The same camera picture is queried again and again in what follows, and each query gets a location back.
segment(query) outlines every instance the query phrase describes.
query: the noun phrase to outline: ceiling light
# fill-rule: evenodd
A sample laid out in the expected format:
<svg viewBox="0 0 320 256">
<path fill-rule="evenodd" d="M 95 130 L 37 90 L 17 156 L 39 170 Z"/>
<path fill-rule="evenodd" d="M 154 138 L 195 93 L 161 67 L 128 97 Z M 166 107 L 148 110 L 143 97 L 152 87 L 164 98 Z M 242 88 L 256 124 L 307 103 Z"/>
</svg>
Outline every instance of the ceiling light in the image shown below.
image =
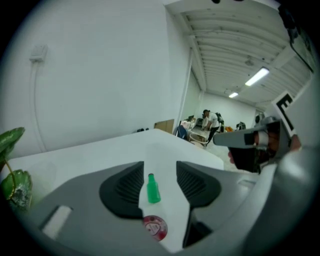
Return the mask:
<svg viewBox="0 0 320 256">
<path fill-rule="evenodd" d="M 233 97 L 236 97 L 238 95 L 238 93 L 234 92 L 232 94 L 229 95 L 229 98 L 233 98 Z"/>
<path fill-rule="evenodd" d="M 263 67 L 253 77 L 251 77 L 249 79 L 249 81 L 247 81 L 245 83 L 245 85 L 246 86 L 252 86 L 255 82 L 257 82 L 258 80 L 260 80 L 261 78 L 263 78 L 267 74 L 269 74 L 269 69 Z"/>
</svg>

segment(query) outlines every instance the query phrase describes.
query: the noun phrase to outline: black pants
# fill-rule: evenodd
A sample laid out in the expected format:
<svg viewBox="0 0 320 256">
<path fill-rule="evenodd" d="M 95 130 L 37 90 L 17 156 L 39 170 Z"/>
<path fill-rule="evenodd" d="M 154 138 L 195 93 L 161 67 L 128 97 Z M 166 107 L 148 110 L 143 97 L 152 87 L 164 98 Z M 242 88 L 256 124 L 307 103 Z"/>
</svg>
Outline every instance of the black pants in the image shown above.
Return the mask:
<svg viewBox="0 0 320 256">
<path fill-rule="evenodd" d="M 208 138 L 208 143 L 212 140 L 212 138 L 214 137 L 215 135 L 215 132 L 218 131 L 219 127 L 212 127 L 211 128 L 211 131 L 210 131 L 210 134 L 209 134 L 209 138 Z"/>
</svg>

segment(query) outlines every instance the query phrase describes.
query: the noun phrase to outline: white shirt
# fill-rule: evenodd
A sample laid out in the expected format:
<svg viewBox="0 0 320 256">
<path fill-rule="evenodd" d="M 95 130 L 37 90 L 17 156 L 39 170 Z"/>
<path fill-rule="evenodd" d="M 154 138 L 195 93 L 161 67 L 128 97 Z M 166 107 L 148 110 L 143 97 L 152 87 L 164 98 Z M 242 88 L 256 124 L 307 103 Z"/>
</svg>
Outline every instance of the white shirt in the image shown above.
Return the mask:
<svg viewBox="0 0 320 256">
<path fill-rule="evenodd" d="M 212 128 L 216 128 L 216 127 L 220 126 L 220 124 L 218 122 L 218 116 L 215 113 L 210 112 L 208 119 L 209 119 L 209 122 L 212 123 L 212 126 L 211 126 Z"/>
</svg>

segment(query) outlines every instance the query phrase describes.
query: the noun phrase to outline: round sticker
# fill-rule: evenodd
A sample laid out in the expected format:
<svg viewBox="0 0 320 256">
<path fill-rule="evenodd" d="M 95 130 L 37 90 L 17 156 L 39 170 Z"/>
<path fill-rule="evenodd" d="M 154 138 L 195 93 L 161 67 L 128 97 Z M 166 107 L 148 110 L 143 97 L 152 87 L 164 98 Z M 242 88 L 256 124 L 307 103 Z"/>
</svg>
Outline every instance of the round sticker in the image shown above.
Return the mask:
<svg viewBox="0 0 320 256">
<path fill-rule="evenodd" d="M 164 239 L 168 233 L 167 223 L 160 217 L 149 215 L 143 218 L 143 225 L 150 235 L 158 241 Z"/>
</svg>

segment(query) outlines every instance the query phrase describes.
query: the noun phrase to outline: green bottle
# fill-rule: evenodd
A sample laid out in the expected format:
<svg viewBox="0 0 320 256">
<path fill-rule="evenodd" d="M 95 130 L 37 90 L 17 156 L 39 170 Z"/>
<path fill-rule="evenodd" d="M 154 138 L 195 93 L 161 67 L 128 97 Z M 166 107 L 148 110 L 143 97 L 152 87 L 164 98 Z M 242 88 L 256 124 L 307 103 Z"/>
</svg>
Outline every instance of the green bottle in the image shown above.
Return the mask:
<svg viewBox="0 0 320 256">
<path fill-rule="evenodd" d="M 155 176 L 153 173 L 150 173 L 148 177 L 149 177 L 149 182 L 146 185 L 148 201 L 149 203 L 155 204 L 161 201 L 161 197 L 158 189 L 158 183 L 156 182 Z"/>
</svg>

